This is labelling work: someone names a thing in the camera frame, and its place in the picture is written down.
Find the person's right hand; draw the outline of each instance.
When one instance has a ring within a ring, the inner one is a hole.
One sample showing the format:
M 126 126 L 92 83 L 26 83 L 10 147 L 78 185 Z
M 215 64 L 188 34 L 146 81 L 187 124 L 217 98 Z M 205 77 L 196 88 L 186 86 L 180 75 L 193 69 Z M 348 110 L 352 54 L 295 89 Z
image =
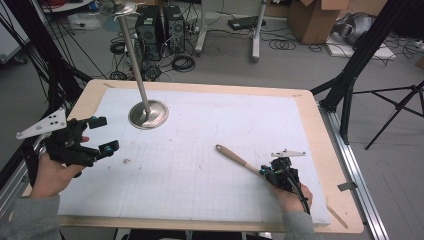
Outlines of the person's right hand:
M 309 188 L 303 184 L 301 185 L 301 190 L 305 198 L 308 199 L 308 206 L 312 206 L 312 193 L 309 191 Z M 272 191 L 277 195 L 278 202 L 280 203 L 281 210 L 283 213 L 286 212 L 304 212 L 303 204 L 300 202 L 299 196 L 296 193 L 288 192 L 284 189 L 271 186 Z

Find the hand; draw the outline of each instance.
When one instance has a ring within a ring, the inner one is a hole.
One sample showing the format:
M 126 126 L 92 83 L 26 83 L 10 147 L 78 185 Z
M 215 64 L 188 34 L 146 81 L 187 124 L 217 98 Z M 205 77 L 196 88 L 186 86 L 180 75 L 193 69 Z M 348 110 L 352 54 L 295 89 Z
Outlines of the hand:
M 88 140 L 88 137 L 83 137 L 83 142 L 87 142 Z M 80 165 L 65 167 L 61 163 L 51 160 L 48 153 L 43 153 L 38 163 L 37 179 L 35 180 L 29 198 L 56 196 L 84 168 L 84 166 Z
M 305 198 L 308 199 L 308 206 L 312 206 L 312 193 L 309 191 L 309 188 L 303 184 L 301 185 L 301 190 Z M 299 196 L 295 193 L 288 192 L 284 189 L 271 186 L 272 191 L 277 195 L 278 202 L 280 203 L 281 210 L 283 213 L 286 212 L 304 212 L 303 204 L 300 202 Z

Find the gray floor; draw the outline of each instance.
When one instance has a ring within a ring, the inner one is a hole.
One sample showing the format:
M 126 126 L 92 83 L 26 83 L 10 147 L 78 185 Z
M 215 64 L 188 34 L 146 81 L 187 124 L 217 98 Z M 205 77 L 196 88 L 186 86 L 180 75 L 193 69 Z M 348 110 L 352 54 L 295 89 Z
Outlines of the gray floor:
M 229 30 L 225 20 L 222 16 L 212 27 Z M 283 20 L 268 19 L 266 29 L 280 29 L 285 25 Z M 107 32 L 104 29 L 76 32 L 74 35 L 103 72 L 111 69 L 113 55 L 109 46 L 110 40 L 116 36 L 116 32 Z M 196 68 L 189 73 L 169 72 L 172 81 L 312 89 L 337 76 L 348 61 L 346 58 L 330 57 L 324 47 L 321 52 L 312 52 L 308 46 L 297 43 L 294 50 L 283 51 L 273 50 L 267 42 L 262 41 L 260 61 L 253 63 L 250 57 L 252 41 L 249 36 L 208 33 L 204 53 L 200 57 L 194 57 Z M 70 51 L 80 70 L 89 75 L 99 75 L 75 44 L 70 45 Z M 395 53 L 401 51 L 402 48 L 393 49 Z M 421 56 L 423 54 L 407 59 L 403 55 L 397 55 L 387 66 L 379 60 L 371 61 L 360 75 L 355 91 L 420 83 L 424 79 L 424 70 L 414 64 Z M 46 104 L 31 64 L 9 63 L 0 66 L 0 78 L 0 154 L 1 164 L 4 164 L 20 143 L 14 139 L 15 133 L 37 121 L 45 111 Z M 171 78 L 163 74 L 159 80 L 170 82 Z M 395 91 L 385 95 L 399 101 L 408 93 L 409 91 Z M 325 94 L 317 95 L 316 100 L 323 99 Z M 420 111 L 418 100 L 416 96 L 408 106 Z M 423 119 L 401 112 L 371 149 L 364 150 L 393 109 L 393 105 L 371 94 L 354 95 L 349 140 L 389 237 L 424 239 L 424 210 L 421 206 L 424 188 L 420 184 L 424 167 Z M 114 229 L 63 228 L 63 232 L 68 239 L 113 239 Z M 327 239 L 372 239 L 367 228 L 359 235 L 323 235 Z

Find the sleeve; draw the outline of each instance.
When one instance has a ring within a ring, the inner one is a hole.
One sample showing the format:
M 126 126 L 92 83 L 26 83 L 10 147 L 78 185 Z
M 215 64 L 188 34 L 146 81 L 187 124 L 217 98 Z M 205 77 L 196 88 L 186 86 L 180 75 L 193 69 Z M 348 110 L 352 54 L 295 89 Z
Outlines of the sleeve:
M 312 217 L 304 212 L 287 212 L 283 215 L 285 240 L 322 240 L 315 233 Z
M 15 200 L 12 220 L 5 226 L 1 239 L 61 240 L 59 227 L 60 197 Z

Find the tripod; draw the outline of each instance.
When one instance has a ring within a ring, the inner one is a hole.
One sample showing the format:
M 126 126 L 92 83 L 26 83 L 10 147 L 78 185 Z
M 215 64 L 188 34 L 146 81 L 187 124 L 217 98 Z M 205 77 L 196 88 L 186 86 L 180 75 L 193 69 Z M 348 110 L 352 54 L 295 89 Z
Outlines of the tripod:
M 354 92 L 353 94 L 362 94 L 362 93 L 372 93 L 374 95 L 376 95 L 377 97 L 382 98 L 383 100 L 393 104 L 395 106 L 395 110 L 396 112 L 390 117 L 390 119 L 386 122 L 386 124 L 384 124 L 383 128 L 377 133 L 377 135 L 371 140 L 371 142 L 368 144 L 368 146 L 365 147 L 365 150 L 368 150 L 371 145 L 375 142 L 375 140 L 377 140 L 377 138 L 383 133 L 383 131 L 387 128 L 387 126 L 389 126 L 389 124 L 395 119 L 395 117 L 400 113 L 400 111 L 402 110 L 406 110 L 410 113 L 413 113 L 415 115 L 418 115 L 422 118 L 424 118 L 424 97 L 423 97 L 423 86 L 424 86 L 424 80 L 418 84 L 418 86 L 412 85 L 410 87 L 400 87 L 400 88 L 387 88 L 387 89 L 378 89 L 378 90 L 369 90 L 369 91 L 362 91 L 362 92 Z M 407 90 L 410 89 L 411 92 L 406 95 L 405 98 L 403 98 L 399 103 L 388 99 L 387 97 L 379 94 L 379 92 L 387 92 L 387 91 L 396 91 L 396 90 Z M 420 100 L 421 100 L 421 108 L 422 108 L 422 113 L 419 113 L 417 111 L 414 111 L 408 107 L 406 107 L 406 104 L 408 104 L 408 102 L 415 96 L 415 94 L 419 94 L 420 95 Z

